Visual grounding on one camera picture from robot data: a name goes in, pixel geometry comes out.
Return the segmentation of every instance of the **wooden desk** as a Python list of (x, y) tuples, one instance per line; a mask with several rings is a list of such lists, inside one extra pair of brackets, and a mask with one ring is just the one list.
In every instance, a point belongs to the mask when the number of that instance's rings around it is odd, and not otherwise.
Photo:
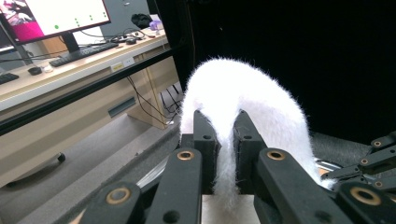
[[(111, 74), (112, 64), (131, 58), (139, 62), (165, 48), (167, 40), (162, 32), (155, 38), (138, 41), (136, 45), (120, 44), (119, 48), (54, 68), (50, 73), (31, 76), (27, 72), (31, 66), (10, 71), (20, 78), (0, 87), (0, 120), (108, 76)], [(48, 61), (37, 65), (48, 65)], [(139, 93), (156, 108), (146, 104), (143, 107), (159, 121), (143, 112), (131, 83), (126, 78), (122, 79), (0, 136), (0, 187), (39, 169), (66, 148), (109, 123), (120, 115), (110, 117), (109, 110), (132, 97), (136, 104), (124, 109), (123, 113), (155, 127), (166, 128), (166, 120), (155, 110), (163, 113), (158, 94), (178, 82), (173, 58), (167, 58), (131, 74), (131, 78)]]

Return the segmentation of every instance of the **monitor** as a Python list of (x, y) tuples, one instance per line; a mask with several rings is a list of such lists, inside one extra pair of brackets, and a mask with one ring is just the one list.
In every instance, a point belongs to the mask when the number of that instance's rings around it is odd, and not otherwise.
[(0, 55), (16, 51), (14, 44), (9, 39), (5, 30), (0, 26)]
[(17, 45), (61, 35), (79, 50), (73, 32), (110, 23), (103, 0), (0, 0), (0, 20)]

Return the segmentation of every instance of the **keyboard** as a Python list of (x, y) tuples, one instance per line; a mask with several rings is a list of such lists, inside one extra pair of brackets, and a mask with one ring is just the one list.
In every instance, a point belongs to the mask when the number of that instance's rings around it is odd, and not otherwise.
[(15, 80), (17, 78), (19, 78), (19, 76), (11, 73), (5, 73), (3, 75), (0, 75), (0, 85)]
[(53, 67), (59, 67), (61, 65), (64, 65), (67, 63), (72, 63), (74, 61), (89, 57), (93, 54), (100, 53), (100, 52), (103, 52), (108, 49), (114, 49), (118, 45), (119, 44), (117, 44), (117, 43), (109, 42), (109, 43), (105, 43), (103, 45), (99, 45), (99, 46), (95, 46), (95, 47), (80, 49), (80, 50), (71, 52), (60, 59), (51, 61), (51, 62), (49, 62), (49, 64), (52, 65)]

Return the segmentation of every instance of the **floor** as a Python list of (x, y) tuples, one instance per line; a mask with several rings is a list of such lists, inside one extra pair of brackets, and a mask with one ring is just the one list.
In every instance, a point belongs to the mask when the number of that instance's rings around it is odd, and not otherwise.
[[(163, 94), (166, 105), (181, 99), (182, 94), (169, 91)], [(101, 187), (141, 179), (177, 146), (178, 139), (178, 118), (159, 130), (121, 116), (67, 149), (64, 162), (53, 161), (14, 187), (1, 188), (0, 224), (69, 223)], [(312, 141), (317, 157), (344, 166), (356, 163), (370, 148), (321, 133), (312, 133)]]

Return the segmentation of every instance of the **white fluffy cloth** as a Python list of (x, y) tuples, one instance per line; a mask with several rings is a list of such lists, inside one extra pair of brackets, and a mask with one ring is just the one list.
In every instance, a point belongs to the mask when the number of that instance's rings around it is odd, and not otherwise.
[(240, 110), (247, 111), (268, 147), (288, 151), (318, 184), (330, 184), (320, 181), (302, 109), (260, 69), (231, 59), (201, 64), (185, 92), (181, 133), (193, 132), (195, 110), (208, 118), (221, 144), (214, 187), (219, 213), (234, 213), (238, 205), (233, 124)]

